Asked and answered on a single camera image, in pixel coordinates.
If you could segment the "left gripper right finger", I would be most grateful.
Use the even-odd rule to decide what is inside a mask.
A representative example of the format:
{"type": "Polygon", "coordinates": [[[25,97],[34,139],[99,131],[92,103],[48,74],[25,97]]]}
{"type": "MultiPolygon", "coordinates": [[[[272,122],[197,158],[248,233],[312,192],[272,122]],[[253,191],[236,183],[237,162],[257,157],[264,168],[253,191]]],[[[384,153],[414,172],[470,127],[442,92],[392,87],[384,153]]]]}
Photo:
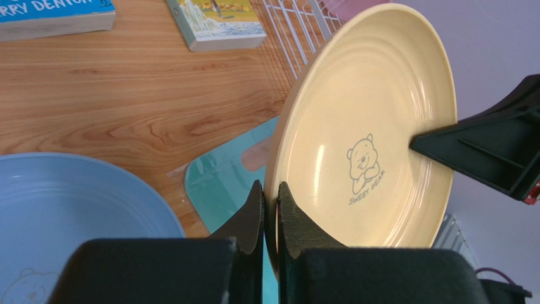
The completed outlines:
{"type": "Polygon", "coordinates": [[[350,303],[347,279],[333,251],[346,245],[325,232],[300,209],[287,182],[278,190],[278,249],[281,303],[350,303]]]}

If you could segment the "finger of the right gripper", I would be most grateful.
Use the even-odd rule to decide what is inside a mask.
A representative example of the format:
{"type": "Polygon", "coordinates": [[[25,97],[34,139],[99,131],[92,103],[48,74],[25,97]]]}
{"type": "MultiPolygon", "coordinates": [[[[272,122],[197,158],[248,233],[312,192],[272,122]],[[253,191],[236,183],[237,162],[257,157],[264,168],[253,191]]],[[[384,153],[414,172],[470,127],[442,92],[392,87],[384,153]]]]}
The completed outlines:
{"type": "Polygon", "coordinates": [[[539,75],[491,108],[418,134],[409,147],[517,201],[539,202],[539,75]]]}

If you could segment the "pink plate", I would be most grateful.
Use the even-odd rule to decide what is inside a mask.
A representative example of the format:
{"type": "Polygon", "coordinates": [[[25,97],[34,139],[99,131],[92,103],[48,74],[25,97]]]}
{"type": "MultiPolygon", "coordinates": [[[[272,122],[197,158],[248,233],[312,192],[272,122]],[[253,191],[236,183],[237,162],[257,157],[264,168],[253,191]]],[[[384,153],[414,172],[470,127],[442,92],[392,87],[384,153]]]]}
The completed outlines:
{"type": "Polygon", "coordinates": [[[343,22],[349,21],[362,11],[389,0],[322,0],[322,7],[343,22]]]}

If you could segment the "blue plate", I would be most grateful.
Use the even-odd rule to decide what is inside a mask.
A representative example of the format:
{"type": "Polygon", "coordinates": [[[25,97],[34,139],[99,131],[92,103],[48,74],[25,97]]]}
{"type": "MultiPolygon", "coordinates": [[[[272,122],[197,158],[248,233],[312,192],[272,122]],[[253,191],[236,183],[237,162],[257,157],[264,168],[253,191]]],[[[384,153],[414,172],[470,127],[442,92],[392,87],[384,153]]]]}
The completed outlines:
{"type": "Polygon", "coordinates": [[[2,303],[46,303],[86,241],[184,235],[161,195],[116,165],[67,153],[1,157],[2,303]]]}

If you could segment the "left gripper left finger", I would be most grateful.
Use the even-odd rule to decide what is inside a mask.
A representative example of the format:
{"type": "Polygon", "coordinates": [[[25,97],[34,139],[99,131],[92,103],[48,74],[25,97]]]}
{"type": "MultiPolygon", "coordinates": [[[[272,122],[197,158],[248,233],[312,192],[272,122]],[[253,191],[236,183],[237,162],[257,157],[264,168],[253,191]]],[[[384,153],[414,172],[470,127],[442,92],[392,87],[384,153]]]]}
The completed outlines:
{"type": "Polygon", "coordinates": [[[229,303],[262,302],[264,208],[262,185],[256,180],[243,206],[210,235],[233,242],[229,303]]]}

